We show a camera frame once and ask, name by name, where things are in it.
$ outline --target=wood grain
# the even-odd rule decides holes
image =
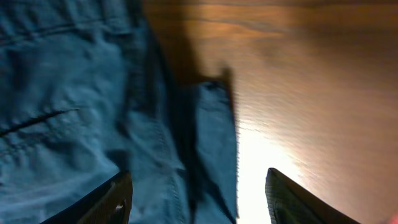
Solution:
[[[398,212],[398,2],[148,0],[145,10],[181,83],[232,86],[240,223],[268,223],[268,167],[361,223]]]

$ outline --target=dark blue clothing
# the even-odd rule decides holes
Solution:
[[[177,86],[137,1],[0,1],[0,223],[38,223],[119,170],[130,223],[234,223],[226,90]]]

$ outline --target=jeans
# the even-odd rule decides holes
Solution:
[[[177,86],[139,1],[0,1],[0,223],[42,222],[119,170],[130,223],[235,223],[225,87]]]

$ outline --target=denim garment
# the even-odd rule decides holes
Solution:
[[[178,87],[137,1],[0,1],[0,223],[39,223],[119,170],[130,223],[235,223],[225,88]]]

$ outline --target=wooden table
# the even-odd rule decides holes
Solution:
[[[398,211],[398,2],[146,0],[181,83],[233,89],[239,223],[268,167],[361,223]]]

